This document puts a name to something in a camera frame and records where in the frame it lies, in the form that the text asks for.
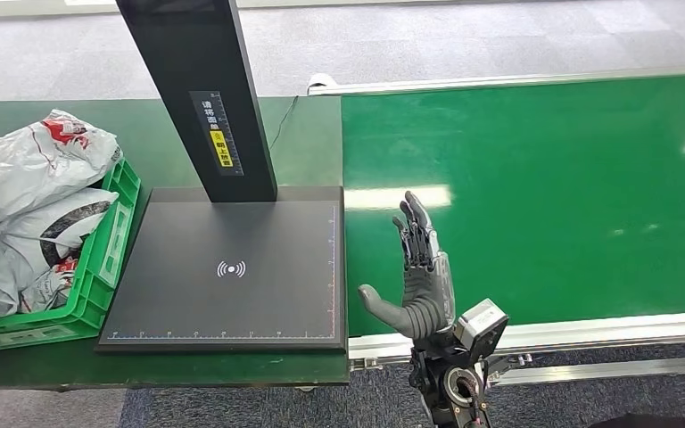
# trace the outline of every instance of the yellow label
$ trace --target yellow label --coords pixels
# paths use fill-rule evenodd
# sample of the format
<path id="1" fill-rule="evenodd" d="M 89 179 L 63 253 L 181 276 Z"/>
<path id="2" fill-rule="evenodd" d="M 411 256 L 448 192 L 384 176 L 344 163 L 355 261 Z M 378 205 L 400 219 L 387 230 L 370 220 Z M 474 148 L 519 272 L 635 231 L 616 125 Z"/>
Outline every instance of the yellow label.
<path id="1" fill-rule="evenodd" d="M 209 134 L 211 134 L 211 141 L 214 143 L 214 149 L 217 151 L 219 165 L 222 167 L 232 167 L 232 156 L 229 155 L 224 133 L 222 131 L 209 131 Z"/>
<path id="2" fill-rule="evenodd" d="M 211 141 L 213 141 L 214 144 L 225 142 L 224 133 L 222 131 L 209 131 L 209 133 L 211 134 Z"/>

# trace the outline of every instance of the red print on bag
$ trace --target red print on bag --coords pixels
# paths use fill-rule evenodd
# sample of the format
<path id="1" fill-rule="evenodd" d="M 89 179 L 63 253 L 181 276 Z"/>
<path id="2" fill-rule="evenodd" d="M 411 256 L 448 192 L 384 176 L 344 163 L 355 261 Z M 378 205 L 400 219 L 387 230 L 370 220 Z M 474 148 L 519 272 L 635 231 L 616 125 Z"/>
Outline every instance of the red print on bag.
<path id="1" fill-rule="evenodd" d="M 83 136 L 87 129 L 82 122 L 46 119 L 40 123 L 48 128 L 51 137 L 59 143 L 64 145 L 77 143 L 83 150 L 87 148 L 88 140 L 86 136 Z"/>

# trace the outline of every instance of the black object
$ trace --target black object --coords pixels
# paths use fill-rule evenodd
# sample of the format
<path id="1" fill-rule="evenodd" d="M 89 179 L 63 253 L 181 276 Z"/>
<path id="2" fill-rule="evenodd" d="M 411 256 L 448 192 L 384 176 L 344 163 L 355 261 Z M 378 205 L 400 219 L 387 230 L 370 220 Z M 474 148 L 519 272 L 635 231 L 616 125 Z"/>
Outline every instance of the black object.
<path id="1" fill-rule="evenodd" d="M 154 189 L 96 350 L 344 352 L 341 187 Z"/>
<path id="2" fill-rule="evenodd" d="M 490 357 L 507 324 L 508 317 L 504 317 L 474 338 L 473 345 L 481 352 L 472 352 L 469 344 L 461 343 L 455 327 L 414 341 L 409 384 L 421 392 L 429 416 L 439 428 L 492 427 L 484 398 L 488 374 L 504 373 L 516 365 L 508 357 Z M 479 372 L 477 363 L 482 368 Z"/>
<path id="3" fill-rule="evenodd" d="M 274 201 L 235 0 L 117 4 L 210 200 Z"/>
<path id="4" fill-rule="evenodd" d="M 117 0 L 203 189 L 154 189 L 99 351 L 347 344 L 341 187 L 277 188 L 235 0 Z"/>

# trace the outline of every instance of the wireless symbol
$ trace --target wireless symbol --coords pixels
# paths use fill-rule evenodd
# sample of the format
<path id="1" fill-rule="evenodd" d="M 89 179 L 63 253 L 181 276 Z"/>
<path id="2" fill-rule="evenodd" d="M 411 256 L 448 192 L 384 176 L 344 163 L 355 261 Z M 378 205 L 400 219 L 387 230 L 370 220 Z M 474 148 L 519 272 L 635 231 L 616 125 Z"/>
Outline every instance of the wireless symbol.
<path id="1" fill-rule="evenodd" d="M 245 262 L 240 261 L 240 263 L 230 266 L 224 260 L 220 261 L 219 266 L 217 266 L 217 276 L 221 278 L 228 274 L 237 275 L 238 278 L 242 278 L 245 275 Z"/>

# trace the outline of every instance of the black sticker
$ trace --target black sticker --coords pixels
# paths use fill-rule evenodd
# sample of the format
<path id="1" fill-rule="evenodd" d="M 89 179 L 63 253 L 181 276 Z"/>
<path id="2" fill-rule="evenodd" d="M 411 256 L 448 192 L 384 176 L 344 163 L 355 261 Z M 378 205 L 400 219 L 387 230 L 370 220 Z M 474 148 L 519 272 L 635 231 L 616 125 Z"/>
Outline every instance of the black sticker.
<path id="1" fill-rule="evenodd" d="M 214 149 L 219 174 L 242 176 L 243 165 L 237 154 L 219 91 L 190 91 L 190 98 L 193 99 L 195 114 L 201 122 L 203 134 Z"/>

